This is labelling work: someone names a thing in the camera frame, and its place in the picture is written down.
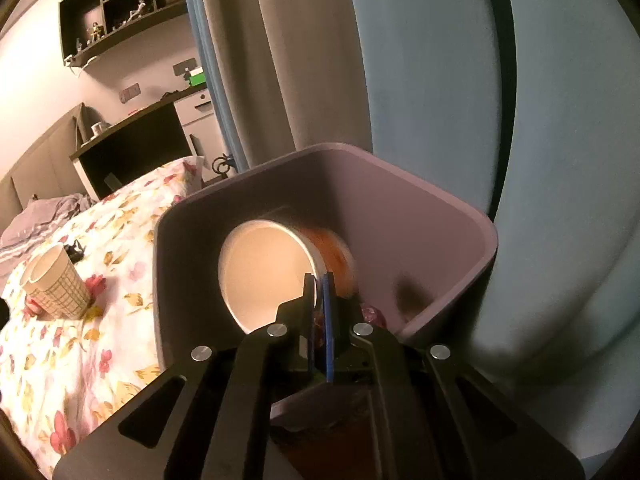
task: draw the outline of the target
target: beige curtain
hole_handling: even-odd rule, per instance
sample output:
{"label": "beige curtain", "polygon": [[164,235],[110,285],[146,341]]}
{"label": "beige curtain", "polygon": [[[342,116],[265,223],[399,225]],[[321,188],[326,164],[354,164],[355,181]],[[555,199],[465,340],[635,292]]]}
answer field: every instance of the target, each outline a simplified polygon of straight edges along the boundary
{"label": "beige curtain", "polygon": [[351,0],[204,0],[250,166],[324,141],[371,150]]}

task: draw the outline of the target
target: flower pattern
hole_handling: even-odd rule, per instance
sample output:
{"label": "flower pattern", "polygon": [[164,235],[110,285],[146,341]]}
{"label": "flower pattern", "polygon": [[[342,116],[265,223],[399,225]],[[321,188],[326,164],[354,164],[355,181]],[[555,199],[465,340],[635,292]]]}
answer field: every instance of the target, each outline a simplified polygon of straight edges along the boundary
{"label": "flower pattern", "polygon": [[[153,232],[164,211],[200,189],[201,168],[195,156],[165,164],[43,243],[41,250],[66,240],[84,247],[76,269],[92,304],[82,319],[38,320],[37,306],[18,286],[24,264],[9,276],[2,293],[10,319],[0,330],[0,409],[48,478],[63,454],[160,373],[149,272]],[[73,397],[69,384],[78,385]]]}

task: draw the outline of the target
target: grid pattern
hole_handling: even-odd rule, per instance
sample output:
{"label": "grid pattern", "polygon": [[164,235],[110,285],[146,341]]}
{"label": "grid pattern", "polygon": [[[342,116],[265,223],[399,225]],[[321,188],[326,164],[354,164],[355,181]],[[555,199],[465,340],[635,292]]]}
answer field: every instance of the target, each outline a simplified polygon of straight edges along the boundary
{"label": "grid pattern", "polygon": [[56,282],[40,296],[42,307],[55,317],[75,317],[89,303],[89,291],[71,262]]}

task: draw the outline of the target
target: white wall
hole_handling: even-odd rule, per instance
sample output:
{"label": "white wall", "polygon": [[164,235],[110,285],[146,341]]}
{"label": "white wall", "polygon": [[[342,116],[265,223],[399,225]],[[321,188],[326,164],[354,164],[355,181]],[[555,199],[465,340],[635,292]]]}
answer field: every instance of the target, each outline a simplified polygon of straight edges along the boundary
{"label": "white wall", "polygon": [[[165,92],[185,88],[172,66],[198,59],[189,18],[183,15],[113,47],[76,77],[62,62],[59,1],[37,1],[0,40],[0,177],[78,103],[116,123]],[[121,104],[118,92],[133,83],[140,84],[142,94]]]}

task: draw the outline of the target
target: triangular cutout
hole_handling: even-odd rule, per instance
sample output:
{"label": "triangular cutout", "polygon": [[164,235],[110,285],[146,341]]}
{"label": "triangular cutout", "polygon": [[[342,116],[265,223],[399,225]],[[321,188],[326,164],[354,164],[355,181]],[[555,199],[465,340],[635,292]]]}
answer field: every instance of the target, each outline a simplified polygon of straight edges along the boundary
{"label": "triangular cutout", "polygon": [[120,434],[153,448],[158,445],[185,380],[173,377],[118,426]]}
{"label": "triangular cutout", "polygon": [[515,433],[517,426],[508,416],[487,399],[472,383],[457,378],[456,384],[465,399],[479,433],[487,440],[497,442]]}

